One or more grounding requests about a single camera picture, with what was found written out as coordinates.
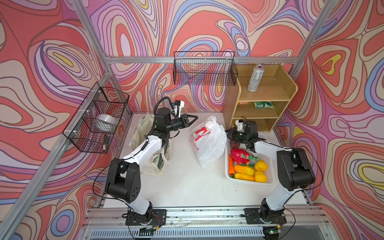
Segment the cream canvas tote bag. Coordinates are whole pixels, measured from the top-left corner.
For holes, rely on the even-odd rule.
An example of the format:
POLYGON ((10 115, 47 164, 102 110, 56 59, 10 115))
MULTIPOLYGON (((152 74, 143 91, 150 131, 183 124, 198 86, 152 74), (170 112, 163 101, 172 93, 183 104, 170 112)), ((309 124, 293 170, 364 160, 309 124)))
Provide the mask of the cream canvas tote bag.
POLYGON ((162 177, 171 158, 172 141, 163 144, 160 138, 149 135, 154 119, 152 114, 146 114, 139 120, 130 147, 141 151, 136 157, 142 175, 162 177))

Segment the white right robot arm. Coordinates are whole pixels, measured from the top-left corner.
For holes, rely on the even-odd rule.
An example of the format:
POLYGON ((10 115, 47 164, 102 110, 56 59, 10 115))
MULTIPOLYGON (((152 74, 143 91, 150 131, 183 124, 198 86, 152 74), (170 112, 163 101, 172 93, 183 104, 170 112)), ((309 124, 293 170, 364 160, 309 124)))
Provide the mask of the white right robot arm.
POLYGON ((226 130, 230 141, 244 144, 247 150, 264 155, 277 163, 279 183, 264 199, 263 205, 269 211, 280 211, 296 193, 303 191, 316 181, 306 152, 301 148, 284 148, 259 138, 258 133, 244 133, 232 128, 226 130))

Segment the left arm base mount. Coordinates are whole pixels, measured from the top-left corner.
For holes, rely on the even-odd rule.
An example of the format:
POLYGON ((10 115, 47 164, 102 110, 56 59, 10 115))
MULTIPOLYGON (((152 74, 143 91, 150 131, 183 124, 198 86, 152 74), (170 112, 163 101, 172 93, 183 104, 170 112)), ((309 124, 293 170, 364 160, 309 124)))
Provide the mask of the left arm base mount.
POLYGON ((122 218, 126 220, 126 226, 163 226, 166 223, 167 210, 155 209, 149 210, 144 215, 128 211, 122 214, 122 218))

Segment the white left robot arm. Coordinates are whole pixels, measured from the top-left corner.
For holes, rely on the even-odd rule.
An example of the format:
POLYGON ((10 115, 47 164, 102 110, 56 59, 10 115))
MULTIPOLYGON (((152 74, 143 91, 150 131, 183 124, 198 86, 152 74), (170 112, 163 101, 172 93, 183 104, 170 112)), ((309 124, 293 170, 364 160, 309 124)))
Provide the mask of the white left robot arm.
POLYGON ((109 166, 105 192, 111 197, 123 201, 134 213, 146 215, 152 203, 141 194, 141 170, 151 156, 167 146, 170 132, 188 128, 198 116, 182 114, 171 119, 170 114, 159 114, 154 118, 145 140, 129 155, 114 159, 109 166))

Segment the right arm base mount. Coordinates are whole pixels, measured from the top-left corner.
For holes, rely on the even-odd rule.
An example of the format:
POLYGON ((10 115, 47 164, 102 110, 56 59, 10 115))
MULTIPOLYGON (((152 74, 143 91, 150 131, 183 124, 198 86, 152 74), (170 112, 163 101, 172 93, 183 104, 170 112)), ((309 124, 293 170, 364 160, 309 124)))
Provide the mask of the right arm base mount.
POLYGON ((247 224, 272 224, 284 225, 287 223, 283 210, 272 211, 268 206, 261 206, 260 208, 246 208, 244 214, 241 215, 246 218, 247 224))

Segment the white plastic grocery bag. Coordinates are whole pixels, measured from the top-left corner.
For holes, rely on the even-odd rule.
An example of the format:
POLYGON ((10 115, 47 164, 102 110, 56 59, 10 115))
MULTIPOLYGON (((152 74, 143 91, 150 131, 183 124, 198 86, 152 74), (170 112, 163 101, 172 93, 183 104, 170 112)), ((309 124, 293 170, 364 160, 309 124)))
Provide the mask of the white plastic grocery bag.
POLYGON ((209 116, 190 134, 189 142, 202 168, 217 161, 227 146, 227 134, 215 116, 209 116))

